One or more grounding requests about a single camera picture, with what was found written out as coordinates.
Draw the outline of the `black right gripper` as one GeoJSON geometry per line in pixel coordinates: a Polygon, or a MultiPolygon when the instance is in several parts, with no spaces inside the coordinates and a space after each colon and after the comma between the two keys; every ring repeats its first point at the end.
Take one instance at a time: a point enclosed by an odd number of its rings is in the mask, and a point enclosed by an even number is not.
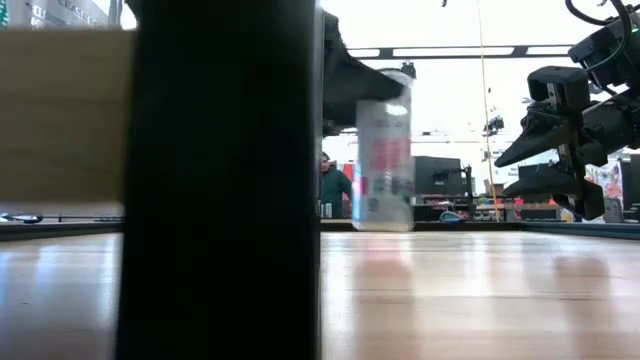
{"type": "Polygon", "coordinates": [[[591,104],[584,110],[528,112],[522,133],[497,158],[501,168],[555,148],[559,161],[538,165],[504,190],[509,197],[548,194],[574,215],[605,214],[601,186],[585,179],[586,167],[604,166],[624,147],[640,147],[640,13],[621,11],[569,49],[574,68],[588,76],[591,104]]]}

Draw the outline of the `wooden shelf board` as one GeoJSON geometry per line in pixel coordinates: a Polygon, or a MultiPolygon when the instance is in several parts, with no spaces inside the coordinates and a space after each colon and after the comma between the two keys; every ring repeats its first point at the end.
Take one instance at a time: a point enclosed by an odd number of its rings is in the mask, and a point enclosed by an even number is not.
{"type": "Polygon", "coordinates": [[[0,202],[121,201],[135,39],[0,31],[0,202]]]}

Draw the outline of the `person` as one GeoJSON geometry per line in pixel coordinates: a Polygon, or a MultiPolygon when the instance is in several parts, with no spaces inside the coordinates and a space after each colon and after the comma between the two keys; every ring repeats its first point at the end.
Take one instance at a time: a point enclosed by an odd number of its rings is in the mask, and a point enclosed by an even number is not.
{"type": "Polygon", "coordinates": [[[321,204],[331,206],[331,217],[341,219],[344,217],[344,196],[352,199],[352,183],[349,178],[330,161],[327,153],[322,153],[322,185],[321,204]]]}

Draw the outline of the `black computer monitor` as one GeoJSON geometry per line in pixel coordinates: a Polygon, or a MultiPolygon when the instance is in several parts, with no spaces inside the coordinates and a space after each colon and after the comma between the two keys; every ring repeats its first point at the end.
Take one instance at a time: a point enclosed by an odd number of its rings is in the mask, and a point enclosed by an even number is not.
{"type": "Polygon", "coordinates": [[[416,156],[414,158],[414,191],[416,195],[466,195],[465,172],[461,160],[416,156]]]}

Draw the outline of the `black desk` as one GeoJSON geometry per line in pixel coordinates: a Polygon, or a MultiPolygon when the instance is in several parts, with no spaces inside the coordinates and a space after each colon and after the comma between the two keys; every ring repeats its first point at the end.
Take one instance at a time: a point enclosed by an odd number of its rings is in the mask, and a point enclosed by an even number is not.
{"type": "Polygon", "coordinates": [[[469,222],[502,221],[504,215],[484,198],[462,195],[424,195],[411,199],[415,222],[438,222],[445,212],[455,213],[469,222]]]}

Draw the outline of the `black ceiling light rail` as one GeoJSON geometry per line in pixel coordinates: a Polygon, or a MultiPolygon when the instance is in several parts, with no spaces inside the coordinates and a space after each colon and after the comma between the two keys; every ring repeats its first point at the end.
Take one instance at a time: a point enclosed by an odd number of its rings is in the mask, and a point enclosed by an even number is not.
{"type": "Polygon", "coordinates": [[[453,47],[353,48],[360,60],[511,59],[567,57],[571,45],[494,45],[453,47]]]}

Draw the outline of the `black aluminium table frame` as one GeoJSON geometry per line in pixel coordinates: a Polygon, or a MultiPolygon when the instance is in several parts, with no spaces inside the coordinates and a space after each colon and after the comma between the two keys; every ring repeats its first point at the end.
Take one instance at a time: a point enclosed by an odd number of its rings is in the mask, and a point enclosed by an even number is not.
{"type": "MultiPolygon", "coordinates": [[[[276,230],[290,230],[297,223],[289,220],[276,221],[172,221],[179,230],[191,230],[200,227],[209,230],[229,228],[235,230],[252,225],[263,225],[276,230]]],[[[38,224],[0,224],[0,242],[34,240],[43,238],[73,237],[119,233],[126,228],[125,222],[63,222],[38,224]]],[[[629,223],[566,223],[559,221],[511,221],[511,222],[438,222],[417,221],[415,232],[509,232],[523,231],[536,233],[561,234],[572,236],[602,237],[640,241],[640,224],[629,223]]]]}

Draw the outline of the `black shelf post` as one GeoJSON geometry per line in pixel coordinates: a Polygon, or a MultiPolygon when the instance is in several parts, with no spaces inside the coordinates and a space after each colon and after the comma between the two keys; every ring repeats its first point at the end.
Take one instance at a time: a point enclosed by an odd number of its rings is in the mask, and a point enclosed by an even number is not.
{"type": "Polygon", "coordinates": [[[114,360],[321,360],[317,0],[130,0],[114,360]]]}

